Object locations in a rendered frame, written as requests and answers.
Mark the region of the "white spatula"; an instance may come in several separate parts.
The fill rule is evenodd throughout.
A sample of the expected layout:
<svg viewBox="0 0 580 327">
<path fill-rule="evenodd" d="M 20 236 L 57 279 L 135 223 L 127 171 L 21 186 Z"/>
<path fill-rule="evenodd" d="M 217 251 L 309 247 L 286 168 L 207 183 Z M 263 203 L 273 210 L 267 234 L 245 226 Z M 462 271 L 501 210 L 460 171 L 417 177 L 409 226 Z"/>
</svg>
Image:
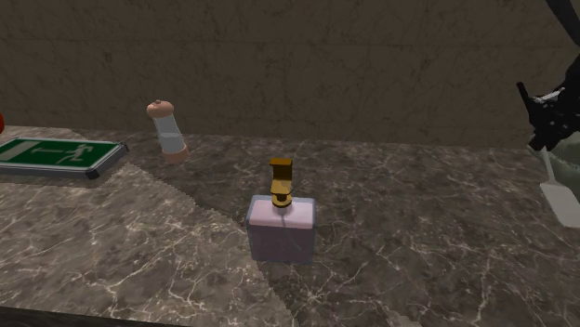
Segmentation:
<svg viewBox="0 0 580 327">
<path fill-rule="evenodd" d="M 580 202 L 569 188 L 555 178 L 546 147 L 541 150 L 541 154 L 548 175 L 548 180 L 540 184 L 541 191 L 564 227 L 580 229 Z"/>
</svg>

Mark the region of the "pale green glass container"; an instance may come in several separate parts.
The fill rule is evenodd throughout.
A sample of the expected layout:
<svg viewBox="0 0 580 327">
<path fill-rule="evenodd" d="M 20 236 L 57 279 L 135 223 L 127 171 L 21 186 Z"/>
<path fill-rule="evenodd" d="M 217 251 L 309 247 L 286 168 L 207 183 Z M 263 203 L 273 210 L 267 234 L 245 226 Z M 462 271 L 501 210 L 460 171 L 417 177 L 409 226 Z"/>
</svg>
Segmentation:
<svg viewBox="0 0 580 327">
<path fill-rule="evenodd" d="M 580 132 L 574 132 L 547 153 L 555 180 L 580 202 Z"/>
</svg>

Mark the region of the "clear grinder with pink caps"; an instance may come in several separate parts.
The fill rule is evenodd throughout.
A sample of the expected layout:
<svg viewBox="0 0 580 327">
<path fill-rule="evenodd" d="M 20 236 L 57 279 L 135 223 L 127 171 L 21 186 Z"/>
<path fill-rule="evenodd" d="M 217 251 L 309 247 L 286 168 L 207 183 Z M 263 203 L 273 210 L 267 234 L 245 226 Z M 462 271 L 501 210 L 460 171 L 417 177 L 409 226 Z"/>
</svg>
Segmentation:
<svg viewBox="0 0 580 327">
<path fill-rule="evenodd" d="M 174 117 L 174 109 L 170 102 L 160 99 L 156 99 L 146 109 L 154 122 L 162 154 L 169 164 L 179 164 L 189 158 L 187 145 Z"/>
</svg>

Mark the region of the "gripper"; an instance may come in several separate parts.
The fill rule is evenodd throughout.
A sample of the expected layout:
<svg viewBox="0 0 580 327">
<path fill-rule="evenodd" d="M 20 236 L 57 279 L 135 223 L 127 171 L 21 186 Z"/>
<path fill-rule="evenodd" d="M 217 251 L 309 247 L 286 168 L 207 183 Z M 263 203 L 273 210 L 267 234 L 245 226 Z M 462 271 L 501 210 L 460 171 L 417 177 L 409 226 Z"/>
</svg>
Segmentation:
<svg viewBox="0 0 580 327">
<path fill-rule="evenodd" d="M 523 82 L 516 86 L 534 127 L 528 143 L 533 150 L 553 150 L 561 140 L 580 131 L 580 58 L 566 70 L 555 100 L 554 93 L 532 97 Z"/>
</svg>

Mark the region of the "purple soap dispenser, gold pump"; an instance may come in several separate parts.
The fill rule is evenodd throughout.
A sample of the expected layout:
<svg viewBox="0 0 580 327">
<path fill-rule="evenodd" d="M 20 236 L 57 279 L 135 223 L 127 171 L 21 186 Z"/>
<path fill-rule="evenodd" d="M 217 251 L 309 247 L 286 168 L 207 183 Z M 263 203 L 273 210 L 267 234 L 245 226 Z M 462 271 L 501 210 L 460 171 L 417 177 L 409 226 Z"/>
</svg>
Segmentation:
<svg viewBox="0 0 580 327">
<path fill-rule="evenodd" d="M 293 195 L 293 160 L 272 158 L 268 195 L 255 195 L 245 217 L 251 256 L 256 261 L 311 264 L 316 201 Z"/>
</svg>

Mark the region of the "green exit sign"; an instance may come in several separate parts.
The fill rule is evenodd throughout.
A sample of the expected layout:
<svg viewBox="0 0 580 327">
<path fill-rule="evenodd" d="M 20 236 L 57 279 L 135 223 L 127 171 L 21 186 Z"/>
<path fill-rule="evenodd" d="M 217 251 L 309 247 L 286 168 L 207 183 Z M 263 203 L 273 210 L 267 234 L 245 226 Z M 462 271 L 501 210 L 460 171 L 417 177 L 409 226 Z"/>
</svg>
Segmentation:
<svg viewBox="0 0 580 327">
<path fill-rule="evenodd" d="M 0 174 L 91 180 L 127 153 L 123 142 L 13 137 L 0 145 Z"/>
</svg>

